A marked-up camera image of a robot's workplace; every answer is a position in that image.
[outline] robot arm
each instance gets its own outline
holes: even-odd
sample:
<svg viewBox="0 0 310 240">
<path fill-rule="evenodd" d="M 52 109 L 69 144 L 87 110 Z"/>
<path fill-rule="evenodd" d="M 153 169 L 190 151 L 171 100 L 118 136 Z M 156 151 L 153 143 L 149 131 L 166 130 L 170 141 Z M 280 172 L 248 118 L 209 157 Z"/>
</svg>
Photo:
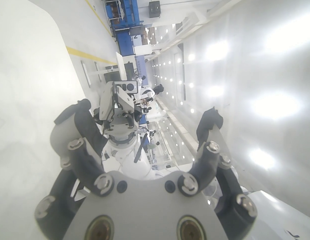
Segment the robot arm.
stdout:
<svg viewBox="0 0 310 240">
<path fill-rule="evenodd" d="M 137 138 L 138 114 L 130 110 L 133 106 L 127 94 L 114 90 L 114 85 L 109 90 L 116 105 L 101 105 L 99 119 L 119 153 L 136 146 L 132 140 Z M 175 171 L 153 180 L 136 180 L 118 171 L 105 173 L 98 156 L 105 137 L 96 131 L 83 106 L 66 109 L 52 132 L 51 143 L 64 169 L 35 211 L 47 238 L 240 240 L 246 236 L 256 218 L 256 207 L 242 194 L 230 161 L 217 143 L 206 137 L 189 172 Z M 133 124 L 126 115 L 131 115 Z M 137 153 L 132 159 L 138 161 L 138 157 Z M 200 192 L 215 176 L 223 198 L 214 211 Z M 65 203 L 71 202 L 67 188 L 76 179 L 90 194 L 74 207 Z"/>
</svg>

